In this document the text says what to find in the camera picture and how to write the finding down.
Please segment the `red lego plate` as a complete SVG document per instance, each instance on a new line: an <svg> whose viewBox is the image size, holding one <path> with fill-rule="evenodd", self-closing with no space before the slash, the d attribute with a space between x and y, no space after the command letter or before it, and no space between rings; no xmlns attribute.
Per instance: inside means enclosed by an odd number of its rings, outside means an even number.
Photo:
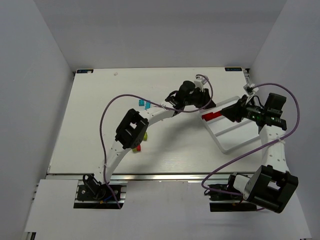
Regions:
<svg viewBox="0 0 320 240"><path fill-rule="evenodd" d="M202 120L206 121L206 122L209 122L213 119L216 119L218 117L221 117L222 114L220 111L217 111L217 112L208 112L208 113L205 113L201 116Z"/></svg>

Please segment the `red small lego brick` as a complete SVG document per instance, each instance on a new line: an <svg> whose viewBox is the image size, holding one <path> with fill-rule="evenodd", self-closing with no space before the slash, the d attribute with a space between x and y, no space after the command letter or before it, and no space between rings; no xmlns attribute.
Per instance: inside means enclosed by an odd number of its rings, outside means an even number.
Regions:
<svg viewBox="0 0 320 240"><path fill-rule="evenodd" d="M139 145L136 147L136 151L137 151L137 152L140 152L141 149L142 149L142 148L141 148L141 145L139 144Z"/></svg>

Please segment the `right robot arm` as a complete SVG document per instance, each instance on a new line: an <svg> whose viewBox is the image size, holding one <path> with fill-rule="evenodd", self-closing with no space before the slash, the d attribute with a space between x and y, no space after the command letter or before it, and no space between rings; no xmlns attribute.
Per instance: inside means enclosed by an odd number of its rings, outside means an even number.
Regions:
<svg viewBox="0 0 320 240"><path fill-rule="evenodd" d="M298 178L290 173L285 156L287 123L281 118L286 97L270 93L264 107L247 102L244 95L236 103L220 110L232 122L248 119L258 126L262 146L262 165L251 176L236 174L229 185L252 204L281 213L298 187Z"/></svg>

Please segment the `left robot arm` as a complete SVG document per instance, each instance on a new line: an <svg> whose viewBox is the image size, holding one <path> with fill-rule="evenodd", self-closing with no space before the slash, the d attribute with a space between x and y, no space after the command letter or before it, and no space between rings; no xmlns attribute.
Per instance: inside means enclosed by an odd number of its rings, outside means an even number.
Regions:
<svg viewBox="0 0 320 240"><path fill-rule="evenodd" d="M106 111L103 111L99 122L99 137L103 150L103 165L100 173L102 179L97 180L94 174L82 177L86 191L94 200L101 201L105 197L115 197L109 183L111 176L132 149L137 148L144 139L148 127L173 118L180 113L186 113L187 106L194 106L195 111L214 108L214 89L205 88L209 83L207 76L197 74L194 81L185 80L178 90L171 92L162 103L150 102L151 107L142 111L129 109L115 130L115 137L110 148L106 148L103 136L103 122Z"/></svg>

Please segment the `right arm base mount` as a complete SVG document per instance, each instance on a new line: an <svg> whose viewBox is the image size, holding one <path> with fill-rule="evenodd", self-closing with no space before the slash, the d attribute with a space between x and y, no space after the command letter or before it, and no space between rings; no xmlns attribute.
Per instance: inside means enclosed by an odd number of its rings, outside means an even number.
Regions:
<svg viewBox="0 0 320 240"><path fill-rule="evenodd" d="M209 208L212 213L256 212L257 206L245 202L242 196L226 194L206 189L204 195L209 197Z"/></svg>

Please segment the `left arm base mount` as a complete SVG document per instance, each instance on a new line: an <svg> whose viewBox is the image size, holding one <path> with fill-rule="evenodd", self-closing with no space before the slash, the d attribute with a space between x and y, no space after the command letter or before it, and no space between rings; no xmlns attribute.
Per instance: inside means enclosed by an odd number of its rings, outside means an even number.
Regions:
<svg viewBox="0 0 320 240"><path fill-rule="evenodd" d="M110 189L102 185L101 190L94 194L83 182L77 186L73 208L95 209L95 210L119 210L122 208L126 198L127 186L123 184L111 184L116 199L115 201Z"/></svg>

